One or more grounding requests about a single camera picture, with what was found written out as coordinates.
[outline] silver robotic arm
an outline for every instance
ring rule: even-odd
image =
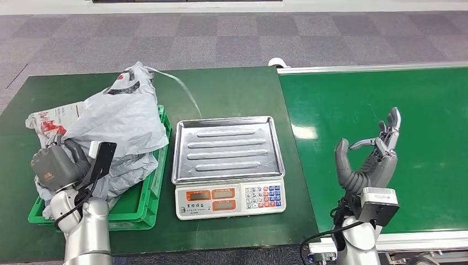
[[[39,150],[31,161],[39,183],[56,194],[50,208],[65,236],[65,265],[110,265],[108,214],[105,200],[92,197],[97,180],[109,173],[116,144],[92,142],[89,163],[81,147],[65,140],[73,163],[58,144]]]
[[[338,265],[379,265],[375,248],[377,238],[382,227],[399,209],[395,191],[386,188],[397,163],[395,146],[401,123],[397,108],[391,109],[387,121],[387,126],[383,121],[379,123],[378,137],[358,141],[352,146],[346,139],[341,139],[335,148],[338,183],[345,190],[345,196],[333,216],[333,230],[355,225],[332,234],[338,251]],[[363,165],[353,171],[348,150],[362,146],[373,146],[374,149]]]

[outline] green workbench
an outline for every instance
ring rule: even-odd
[[[113,255],[169,251],[263,247],[299,243],[317,232],[304,174],[276,69],[273,67],[168,71],[182,79],[203,118],[270,115],[275,120],[285,166],[287,209],[280,214],[180,221],[176,217],[172,155],[166,161],[156,225],[146,231],[110,233]],[[52,229],[28,223],[38,194],[29,166],[40,148],[24,125],[29,113],[82,101],[111,85],[118,74],[30,77],[0,115],[0,262],[63,259],[64,238]],[[175,81],[154,79],[159,104],[171,125],[200,118]],[[174,133],[169,154],[173,154]]]
[[[318,67],[278,70],[278,74],[272,67],[170,71],[194,93],[203,118],[273,116],[285,162],[288,207],[281,214],[179,221],[169,159],[155,228],[111,232],[113,254],[286,245],[299,243],[317,227],[328,230],[329,211],[343,195],[333,162],[335,144],[341,137],[350,142],[375,137],[377,122],[394,106],[401,112],[402,123],[398,165],[390,187],[396,189],[401,208],[384,233],[465,234],[468,68],[464,66],[468,64]],[[25,117],[82,100],[115,77],[29,78],[0,116],[0,210],[9,213],[0,219],[4,228],[0,261],[63,256],[60,234],[27,222],[36,197],[27,164],[39,141],[24,127]],[[157,77],[155,86],[172,125],[199,118],[172,80]],[[369,152],[365,148],[350,152],[351,163],[360,166]],[[15,203],[6,197],[14,197]]]
[[[320,231],[343,190],[333,150],[376,137],[398,107],[398,164],[389,184],[400,209],[383,233],[468,230],[468,68],[450,65],[319,67],[280,72],[286,106]],[[354,168],[371,148],[350,151]]]

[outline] green tray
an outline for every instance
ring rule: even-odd
[[[158,108],[159,117],[164,127],[166,127],[166,135],[169,138],[172,129],[169,119],[167,118],[164,106],[159,105]],[[119,201],[112,208],[109,213],[110,231],[148,230],[153,228],[156,223],[167,150],[168,145],[153,152],[158,161],[158,167],[144,181],[122,194]],[[28,221],[32,224],[44,225],[55,229],[54,222],[42,216],[44,208],[44,200],[38,197],[29,213]]]

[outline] white plastic bag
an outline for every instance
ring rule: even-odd
[[[117,143],[109,174],[98,181],[93,192],[93,196],[106,199],[110,207],[114,206],[119,195],[156,169],[158,163],[152,152],[169,142],[159,118],[151,78],[143,64],[137,62],[122,72],[111,87],[89,97],[82,105],[75,103],[80,105],[79,117],[72,123],[67,119],[69,124],[64,127],[63,140],[72,138],[85,153],[88,153],[91,141]],[[54,134],[41,134],[39,114],[31,114],[26,126],[36,130],[44,146],[52,141],[49,137]],[[56,126],[63,126],[59,120],[54,121]],[[52,194],[38,181],[35,183],[48,205]],[[42,215],[51,217],[48,206]]]

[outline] metal weighing pan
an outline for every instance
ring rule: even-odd
[[[284,176],[269,116],[180,121],[175,141],[172,183],[176,185]]]

